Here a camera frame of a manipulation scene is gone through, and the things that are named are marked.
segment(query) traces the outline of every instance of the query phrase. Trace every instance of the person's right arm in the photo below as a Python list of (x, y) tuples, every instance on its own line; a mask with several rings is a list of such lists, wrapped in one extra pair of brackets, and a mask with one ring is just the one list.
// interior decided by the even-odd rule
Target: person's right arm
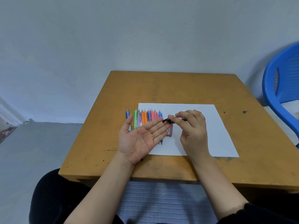
[(218, 220), (243, 209), (248, 201), (228, 180), (208, 150), (205, 117), (197, 110), (179, 112), (169, 118), (182, 128), (181, 143), (190, 158), (200, 183)]

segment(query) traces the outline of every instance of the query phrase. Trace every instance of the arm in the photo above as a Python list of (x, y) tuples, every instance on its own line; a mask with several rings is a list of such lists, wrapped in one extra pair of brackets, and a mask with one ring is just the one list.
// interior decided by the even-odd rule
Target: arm
[(167, 135), (170, 127), (160, 117), (128, 132), (132, 120), (133, 115), (130, 115), (119, 132), (116, 155), (65, 224), (112, 223), (135, 164)]
[[(188, 123), (178, 119), (187, 119)], [(203, 114), (197, 110), (179, 112), (169, 118), (182, 128), (181, 143), (190, 158), (218, 220), (243, 209), (248, 201), (228, 180), (210, 155)]]

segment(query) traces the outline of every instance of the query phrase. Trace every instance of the sheet of paper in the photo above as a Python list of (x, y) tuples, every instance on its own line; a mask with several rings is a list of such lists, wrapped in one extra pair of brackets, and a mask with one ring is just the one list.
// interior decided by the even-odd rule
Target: sheet of paper
[[(163, 117), (166, 119), (169, 114), (174, 115), (180, 111), (199, 110), (203, 113), (207, 123), (207, 135), (209, 152), (212, 156), (222, 157), (239, 157), (233, 142), (220, 118), (214, 105), (193, 105), (193, 104), (156, 104), (156, 103), (139, 103), (138, 109), (149, 108), (157, 112), (161, 110)], [(182, 130), (177, 125), (173, 125), (172, 137), (165, 137), (163, 144), (156, 145), (149, 153), (153, 155), (168, 156), (186, 156), (186, 153), (180, 142)]]

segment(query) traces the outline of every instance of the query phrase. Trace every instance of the chair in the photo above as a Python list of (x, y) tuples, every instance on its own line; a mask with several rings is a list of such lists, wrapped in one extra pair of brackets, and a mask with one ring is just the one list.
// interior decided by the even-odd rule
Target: chair
[(299, 121), (281, 105), (299, 100), (299, 43), (284, 49), (268, 63), (262, 87), (270, 108), (299, 138)]

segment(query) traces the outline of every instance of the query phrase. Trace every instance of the person's right hand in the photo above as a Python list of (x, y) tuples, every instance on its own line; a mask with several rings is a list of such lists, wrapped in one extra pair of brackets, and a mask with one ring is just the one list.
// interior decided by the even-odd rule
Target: person's right hand
[(169, 115), (168, 118), (182, 128), (181, 143), (194, 166), (210, 157), (207, 145), (207, 127), (204, 115), (197, 110), (188, 110)]

